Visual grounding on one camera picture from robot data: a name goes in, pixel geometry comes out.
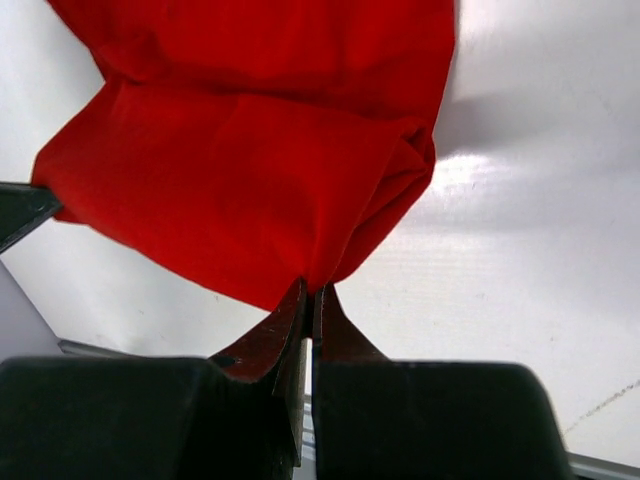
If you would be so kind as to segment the red t-shirt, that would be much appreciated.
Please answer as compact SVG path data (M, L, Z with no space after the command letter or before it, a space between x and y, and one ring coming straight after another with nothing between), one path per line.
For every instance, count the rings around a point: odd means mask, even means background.
M32 182L89 226L272 309L351 275L429 186L451 1L55 1L104 82Z

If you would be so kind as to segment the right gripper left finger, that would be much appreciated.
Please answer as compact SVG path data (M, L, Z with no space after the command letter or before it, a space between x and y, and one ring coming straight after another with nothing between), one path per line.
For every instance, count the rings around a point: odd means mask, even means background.
M210 360L222 443L248 468L296 468L302 460L307 286L296 280L276 308Z

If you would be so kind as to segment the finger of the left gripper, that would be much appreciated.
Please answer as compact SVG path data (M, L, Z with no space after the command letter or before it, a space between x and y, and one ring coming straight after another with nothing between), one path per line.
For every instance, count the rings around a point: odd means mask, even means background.
M63 204L47 188L24 183L0 185L0 252L3 253L53 217Z

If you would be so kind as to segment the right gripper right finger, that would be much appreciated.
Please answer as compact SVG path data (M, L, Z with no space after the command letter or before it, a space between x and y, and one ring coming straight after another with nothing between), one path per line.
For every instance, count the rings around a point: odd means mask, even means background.
M389 360L346 316L333 284L324 286L314 296L312 342L317 362Z

